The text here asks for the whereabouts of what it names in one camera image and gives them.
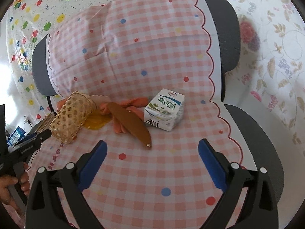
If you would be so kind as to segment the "person's left hand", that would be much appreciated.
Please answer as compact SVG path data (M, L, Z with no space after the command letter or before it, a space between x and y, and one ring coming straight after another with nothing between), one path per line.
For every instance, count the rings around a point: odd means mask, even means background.
M16 184L20 184L22 192L26 197L28 197L30 193L30 182L29 175L25 171L28 167L28 164L23 162L23 173L19 178L10 175L4 175L1 177L1 202L13 207L15 210L18 210L19 206L12 197L9 187L14 187Z

